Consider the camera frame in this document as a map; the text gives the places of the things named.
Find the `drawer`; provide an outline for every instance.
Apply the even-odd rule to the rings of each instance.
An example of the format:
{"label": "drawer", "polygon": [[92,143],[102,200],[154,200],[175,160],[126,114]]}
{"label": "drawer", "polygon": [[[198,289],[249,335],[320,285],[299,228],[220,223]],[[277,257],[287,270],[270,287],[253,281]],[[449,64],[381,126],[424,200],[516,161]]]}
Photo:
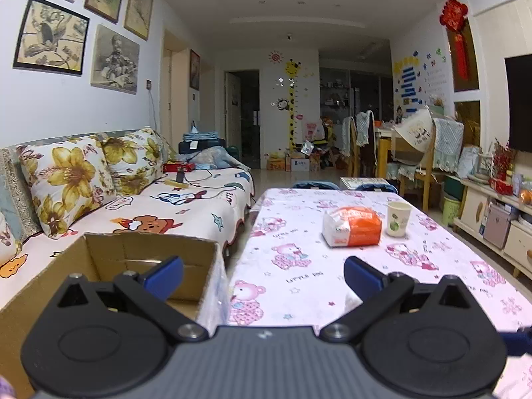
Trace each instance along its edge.
{"label": "drawer", "polygon": [[532,271],[532,235],[515,225],[510,225],[510,233],[504,252],[524,267]]}
{"label": "drawer", "polygon": [[484,211],[488,205],[489,199],[487,195],[469,189],[465,196],[464,212],[462,213],[461,221],[472,228],[474,232],[478,232],[482,219],[484,218]]}

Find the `red gift box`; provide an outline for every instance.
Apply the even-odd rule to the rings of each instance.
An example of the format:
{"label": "red gift box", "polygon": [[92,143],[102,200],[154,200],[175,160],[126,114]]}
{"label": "red gift box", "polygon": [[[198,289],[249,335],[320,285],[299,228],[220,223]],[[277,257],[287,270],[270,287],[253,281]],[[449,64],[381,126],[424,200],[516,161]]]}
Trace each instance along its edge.
{"label": "red gift box", "polygon": [[188,162],[167,162],[163,165],[164,172],[190,172],[196,169],[196,165]]}

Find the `metal screw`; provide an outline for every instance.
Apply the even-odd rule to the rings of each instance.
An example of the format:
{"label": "metal screw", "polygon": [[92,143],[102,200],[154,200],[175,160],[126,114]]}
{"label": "metal screw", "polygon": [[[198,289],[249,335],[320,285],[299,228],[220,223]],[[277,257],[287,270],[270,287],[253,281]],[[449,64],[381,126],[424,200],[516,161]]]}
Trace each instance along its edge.
{"label": "metal screw", "polygon": [[177,329],[177,334],[186,339],[197,339],[202,336],[205,329],[198,324],[183,324]]}
{"label": "metal screw", "polygon": [[344,324],[334,323],[324,329],[324,335],[328,339],[341,340],[346,339],[351,333],[348,326]]}

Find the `floral pillow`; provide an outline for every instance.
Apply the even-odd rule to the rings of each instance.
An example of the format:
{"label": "floral pillow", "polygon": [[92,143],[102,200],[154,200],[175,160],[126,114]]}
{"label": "floral pillow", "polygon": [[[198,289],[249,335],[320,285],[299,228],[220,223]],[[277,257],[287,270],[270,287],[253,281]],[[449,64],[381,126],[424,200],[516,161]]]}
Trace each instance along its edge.
{"label": "floral pillow", "polygon": [[103,141],[105,159],[119,195],[138,195],[163,175],[163,142],[147,127]]}
{"label": "floral pillow", "polygon": [[46,146],[18,146],[24,177],[43,231],[59,238],[77,219],[116,198],[95,135]]}
{"label": "floral pillow", "polygon": [[0,265],[4,265],[14,258],[19,247],[20,243],[13,237],[5,217],[0,211]]}

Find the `doorway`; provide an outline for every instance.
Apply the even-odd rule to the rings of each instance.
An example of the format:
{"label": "doorway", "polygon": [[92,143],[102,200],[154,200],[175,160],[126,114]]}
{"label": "doorway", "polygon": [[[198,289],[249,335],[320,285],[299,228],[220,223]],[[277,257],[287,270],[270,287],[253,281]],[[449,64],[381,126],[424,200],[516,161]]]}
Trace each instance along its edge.
{"label": "doorway", "polygon": [[225,127],[227,145],[240,152],[240,161],[261,167],[259,71],[225,73]]}

